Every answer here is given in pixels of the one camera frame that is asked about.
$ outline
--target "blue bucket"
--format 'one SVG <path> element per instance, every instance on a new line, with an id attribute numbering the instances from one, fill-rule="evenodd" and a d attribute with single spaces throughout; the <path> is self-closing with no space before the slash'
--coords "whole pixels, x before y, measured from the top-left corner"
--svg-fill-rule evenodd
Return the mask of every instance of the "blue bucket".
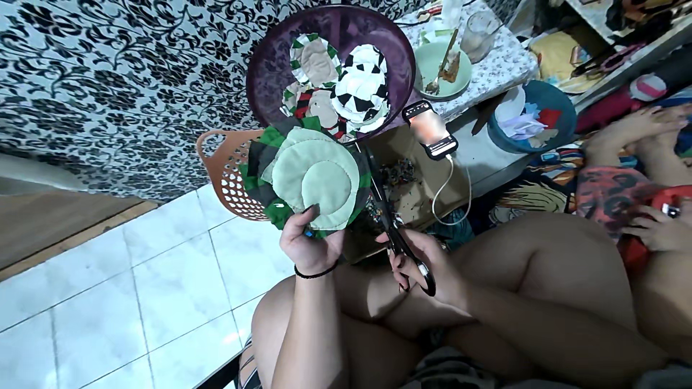
<path id="1" fill-rule="evenodd" d="M 532 102 L 538 105 L 538 110 L 541 109 L 557 109 L 562 111 L 560 118 L 555 124 L 558 134 L 549 140 L 544 147 L 538 149 L 531 147 L 528 140 L 515 141 L 504 134 L 498 120 L 495 118 L 495 113 L 490 115 L 488 120 L 488 135 L 490 139 L 501 149 L 514 154 L 546 152 L 555 147 L 567 144 L 572 141 L 574 128 L 576 127 L 576 111 L 570 98 L 567 97 L 560 89 L 553 87 L 551 84 L 543 81 L 531 81 L 524 86 L 526 92 L 526 102 Z"/>

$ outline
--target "cardboard box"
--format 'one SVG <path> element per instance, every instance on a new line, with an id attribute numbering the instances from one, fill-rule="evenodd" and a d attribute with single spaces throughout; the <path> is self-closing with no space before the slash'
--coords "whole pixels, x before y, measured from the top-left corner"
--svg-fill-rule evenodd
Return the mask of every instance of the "cardboard box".
<path id="1" fill-rule="evenodd" d="M 408 158 L 415 167 L 417 182 L 399 186 L 390 192 L 394 208 L 408 228 L 423 230 L 436 222 L 432 212 L 433 197 L 449 176 L 451 164 L 446 159 L 433 161 L 414 139 L 407 125 L 391 129 L 365 141 L 380 165 L 396 163 Z M 452 178 L 440 192 L 435 202 L 437 216 L 442 218 L 468 202 L 468 179 L 463 169 L 456 167 Z M 349 263 L 355 263 L 384 250 L 386 245 L 377 244 L 374 237 L 348 229 L 344 255 Z"/>

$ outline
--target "orange plastic basket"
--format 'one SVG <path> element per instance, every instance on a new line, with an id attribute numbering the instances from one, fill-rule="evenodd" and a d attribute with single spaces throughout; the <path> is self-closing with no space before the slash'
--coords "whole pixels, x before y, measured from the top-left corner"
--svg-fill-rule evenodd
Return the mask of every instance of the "orange plastic basket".
<path id="1" fill-rule="evenodd" d="M 250 131 L 206 132 L 197 139 L 197 154 L 207 169 L 220 202 L 230 212 L 247 220 L 267 221 L 264 207 L 245 192 L 238 165 L 248 160 L 250 143 L 264 133 L 263 129 Z M 224 141 L 210 156 L 203 150 L 204 140 L 211 135 L 222 135 Z"/>

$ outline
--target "white cable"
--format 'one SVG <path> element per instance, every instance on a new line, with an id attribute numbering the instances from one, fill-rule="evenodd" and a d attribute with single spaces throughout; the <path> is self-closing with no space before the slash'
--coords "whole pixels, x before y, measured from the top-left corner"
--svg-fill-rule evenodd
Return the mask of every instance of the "white cable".
<path id="1" fill-rule="evenodd" d="M 468 205 L 466 207 L 466 213 L 464 213 L 464 217 L 455 221 L 454 223 L 445 223 L 444 221 L 440 220 L 439 217 L 437 217 L 437 214 L 435 213 L 435 202 L 437 201 L 437 196 L 442 191 L 442 189 L 444 189 L 444 187 L 447 186 L 447 183 L 452 178 L 452 173 L 454 173 L 454 161 L 452 161 L 452 156 L 450 154 L 447 154 L 445 155 L 445 158 L 447 158 L 449 160 L 449 163 L 451 164 L 449 170 L 449 177 L 447 177 L 447 181 L 445 181 L 442 184 L 442 186 L 439 187 L 437 193 L 435 193 L 435 197 L 432 198 L 432 215 L 435 216 L 435 219 L 437 219 L 437 221 L 444 224 L 445 226 L 454 226 L 464 221 L 468 216 L 468 213 L 471 211 L 471 174 L 468 172 L 468 166 L 464 166 L 466 168 L 466 178 L 468 179 Z"/>

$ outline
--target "purple plastic basin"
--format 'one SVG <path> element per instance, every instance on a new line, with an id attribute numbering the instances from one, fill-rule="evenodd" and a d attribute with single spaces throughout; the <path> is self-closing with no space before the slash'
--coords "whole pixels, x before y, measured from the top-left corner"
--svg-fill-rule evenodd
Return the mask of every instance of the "purple plastic basin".
<path id="1" fill-rule="evenodd" d="M 337 51 L 341 62 L 358 45 L 372 44 L 387 60 L 390 112 L 386 127 L 406 105 L 413 89 L 416 62 L 406 36 L 394 22 L 367 8 L 328 5 L 310 8 L 274 26 L 257 45 L 250 60 L 247 91 L 250 107 L 263 126 L 285 120 L 279 111 L 284 89 L 295 82 L 289 49 L 301 34 L 318 33 Z M 377 129 L 358 137 L 377 134 Z"/>

